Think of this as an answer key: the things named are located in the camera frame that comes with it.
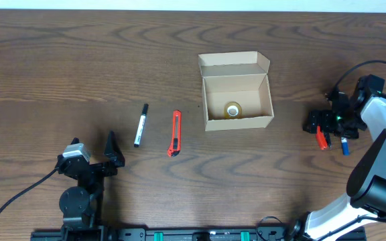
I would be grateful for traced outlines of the blue capped white marker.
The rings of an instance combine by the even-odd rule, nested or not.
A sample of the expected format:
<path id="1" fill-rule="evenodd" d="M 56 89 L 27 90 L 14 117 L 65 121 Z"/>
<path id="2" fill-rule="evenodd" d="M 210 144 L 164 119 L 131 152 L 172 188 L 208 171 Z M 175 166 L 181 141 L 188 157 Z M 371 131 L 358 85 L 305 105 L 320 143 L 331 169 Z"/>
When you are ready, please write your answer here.
<path id="1" fill-rule="evenodd" d="M 348 148 L 348 140 L 345 137 L 340 138 L 341 141 L 341 147 L 342 147 L 342 153 L 345 156 L 350 155 L 349 148 Z"/>

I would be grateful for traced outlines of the red black utility knife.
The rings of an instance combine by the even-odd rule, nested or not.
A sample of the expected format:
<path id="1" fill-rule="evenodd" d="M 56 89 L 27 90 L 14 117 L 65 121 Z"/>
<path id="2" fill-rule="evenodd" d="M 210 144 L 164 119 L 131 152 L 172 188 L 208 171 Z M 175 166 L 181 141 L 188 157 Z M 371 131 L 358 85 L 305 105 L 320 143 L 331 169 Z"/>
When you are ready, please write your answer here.
<path id="1" fill-rule="evenodd" d="M 331 148 L 330 135 L 327 132 L 324 132 L 321 126 L 317 126 L 316 140 L 321 150 L 326 150 Z"/>

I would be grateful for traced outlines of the yellow tape roll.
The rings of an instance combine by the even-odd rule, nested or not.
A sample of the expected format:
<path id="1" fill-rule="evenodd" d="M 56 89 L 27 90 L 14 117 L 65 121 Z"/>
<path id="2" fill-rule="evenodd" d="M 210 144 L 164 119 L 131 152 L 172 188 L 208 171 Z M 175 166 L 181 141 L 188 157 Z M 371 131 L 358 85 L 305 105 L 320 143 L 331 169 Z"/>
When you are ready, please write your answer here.
<path id="1" fill-rule="evenodd" d="M 224 106 L 224 117 L 226 119 L 241 118 L 242 108 L 237 102 L 228 102 Z"/>

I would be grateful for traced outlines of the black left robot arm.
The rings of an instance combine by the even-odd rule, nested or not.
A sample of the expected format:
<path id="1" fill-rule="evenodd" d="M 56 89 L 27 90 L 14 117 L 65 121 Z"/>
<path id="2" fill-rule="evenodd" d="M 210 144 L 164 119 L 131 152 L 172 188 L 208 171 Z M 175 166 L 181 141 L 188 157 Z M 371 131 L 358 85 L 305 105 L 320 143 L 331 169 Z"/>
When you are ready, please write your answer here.
<path id="1" fill-rule="evenodd" d="M 64 226 L 70 230 L 88 230 L 102 223 L 104 180 L 115 176 L 117 169 L 125 165 L 113 131 L 109 132 L 104 156 L 107 161 L 90 163 L 90 151 L 78 138 L 58 156 L 57 172 L 77 181 L 76 186 L 64 191 L 59 201 Z"/>

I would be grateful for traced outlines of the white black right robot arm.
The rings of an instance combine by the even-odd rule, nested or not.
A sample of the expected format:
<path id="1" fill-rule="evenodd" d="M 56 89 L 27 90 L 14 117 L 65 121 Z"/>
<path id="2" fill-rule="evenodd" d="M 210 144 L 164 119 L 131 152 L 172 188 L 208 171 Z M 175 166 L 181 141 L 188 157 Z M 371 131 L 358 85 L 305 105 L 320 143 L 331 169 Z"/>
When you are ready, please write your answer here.
<path id="1" fill-rule="evenodd" d="M 314 134 L 321 149 L 330 135 L 340 137 L 343 150 L 359 131 L 369 131 L 372 145 L 353 169 L 346 191 L 321 210 L 308 212 L 285 233 L 286 240 L 361 240 L 363 226 L 386 223 L 386 94 L 384 79 L 362 76 L 354 94 L 337 87 L 328 95 L 330 110 L 309 113 L 304 131 Z"/>

